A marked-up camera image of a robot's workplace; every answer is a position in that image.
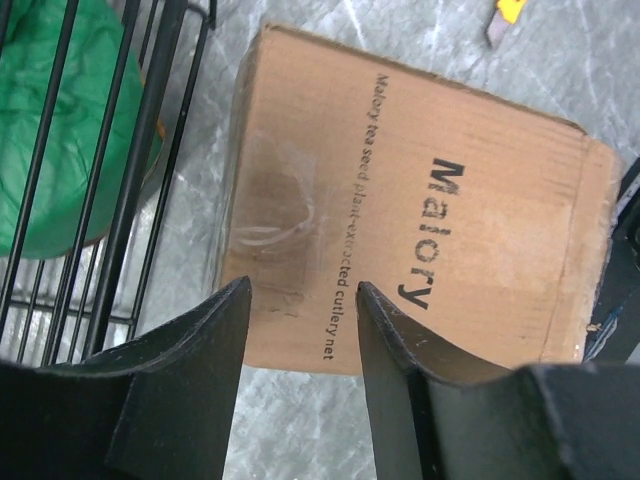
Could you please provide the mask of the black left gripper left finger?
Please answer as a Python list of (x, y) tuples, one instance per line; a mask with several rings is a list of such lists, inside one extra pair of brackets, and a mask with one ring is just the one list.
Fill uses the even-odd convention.
[(248, 333), (241, 277), (78, 364), (1, 365), (5, 479), (219, 479)]

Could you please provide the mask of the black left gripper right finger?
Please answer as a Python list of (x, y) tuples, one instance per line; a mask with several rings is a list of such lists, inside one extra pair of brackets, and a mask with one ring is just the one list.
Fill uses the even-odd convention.
[(381, 479), (635, 479), (639, 369), (509, 370), (422, 326), (363, 282), (357, 320)]

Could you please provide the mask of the brown cardboard express box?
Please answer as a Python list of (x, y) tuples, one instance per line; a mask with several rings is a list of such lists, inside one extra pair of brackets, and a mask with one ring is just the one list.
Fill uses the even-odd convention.
[(614, 151), (577, 125), (268, 24), (238, 73), (221, 278), (245, 362), (361, 370), (356, 291), (504, 367), (577, 362), (609, 247)]

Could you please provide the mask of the yellow utility knife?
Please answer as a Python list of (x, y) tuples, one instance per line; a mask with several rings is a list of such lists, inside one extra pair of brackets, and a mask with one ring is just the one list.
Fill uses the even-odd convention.
[(516, 24), (527, 0), (497, 0), (494, 12), (485, 29), (491, 48), (497, 48), (509, 29)]

